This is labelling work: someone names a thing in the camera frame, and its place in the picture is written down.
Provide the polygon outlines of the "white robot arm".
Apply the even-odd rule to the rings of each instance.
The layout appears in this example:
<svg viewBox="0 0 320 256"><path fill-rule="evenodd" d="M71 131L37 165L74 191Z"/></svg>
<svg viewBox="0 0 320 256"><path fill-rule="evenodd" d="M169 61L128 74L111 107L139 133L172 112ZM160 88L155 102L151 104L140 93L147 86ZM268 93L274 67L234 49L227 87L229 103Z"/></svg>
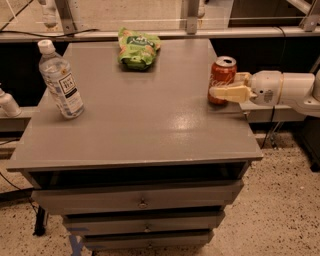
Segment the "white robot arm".
<svg viewBox="0 0 320 256"><path fill-rule="evenodd" d="M211 87L209 95L236 103L286 105L300 114L320 117L319 75L312 73L239 72L233 83Z"/></svg>

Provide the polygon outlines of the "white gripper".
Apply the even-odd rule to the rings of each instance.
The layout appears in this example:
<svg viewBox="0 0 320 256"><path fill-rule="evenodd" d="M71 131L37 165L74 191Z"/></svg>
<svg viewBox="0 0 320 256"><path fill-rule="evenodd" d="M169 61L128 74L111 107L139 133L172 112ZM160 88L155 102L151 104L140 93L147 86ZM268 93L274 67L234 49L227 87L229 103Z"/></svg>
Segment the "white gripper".
<svg viewBox="0 0 320 256"><path fill-rule="evenodd" d="M250 100L256 105L275 106L279 100L283 75L280 71L260 71L254 75L237 72L234 82L240 86L211 87L209 94L229 102L243 103Z"/></svg>

